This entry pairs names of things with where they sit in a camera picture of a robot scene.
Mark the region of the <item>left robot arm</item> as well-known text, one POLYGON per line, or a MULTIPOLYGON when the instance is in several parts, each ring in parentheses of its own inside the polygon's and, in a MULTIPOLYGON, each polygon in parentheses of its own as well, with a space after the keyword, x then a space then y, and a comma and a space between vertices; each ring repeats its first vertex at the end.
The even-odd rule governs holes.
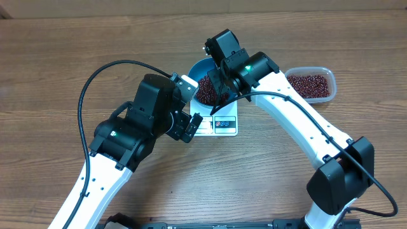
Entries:
POLYGON ((183 107, 197 92, 198 83, 186 75, 145 75, 135 99, 98 124, 88 147, 89 161, 50 228, 95 228, 159 137, 167 134, 189 143, 202 117, 185 113, 183 107))

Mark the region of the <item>red beans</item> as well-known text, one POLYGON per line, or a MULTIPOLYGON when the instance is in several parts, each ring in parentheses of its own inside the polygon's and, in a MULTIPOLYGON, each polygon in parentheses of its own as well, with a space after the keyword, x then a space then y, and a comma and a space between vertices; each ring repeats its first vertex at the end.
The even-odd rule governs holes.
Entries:
POLYGON ((316 99, 330 96, 328 81, 321 75, 290 75, 287 77, 287 80, 304 99, 316 99))

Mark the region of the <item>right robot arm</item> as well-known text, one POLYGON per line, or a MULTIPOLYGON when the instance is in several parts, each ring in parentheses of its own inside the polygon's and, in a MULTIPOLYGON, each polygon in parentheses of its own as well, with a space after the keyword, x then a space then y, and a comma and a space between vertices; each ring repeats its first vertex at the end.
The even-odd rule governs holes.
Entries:
POLYGON ((302 227, 336 228, 352 203, 373 184, 373 145, 365 137, 353 140, 325 120, 270 57, 263 52, 249 56, 232 31, 209 38, 204 49, 220 68, 222 84, 274 118, 315 169, 307 184, 313 204, 302 227))

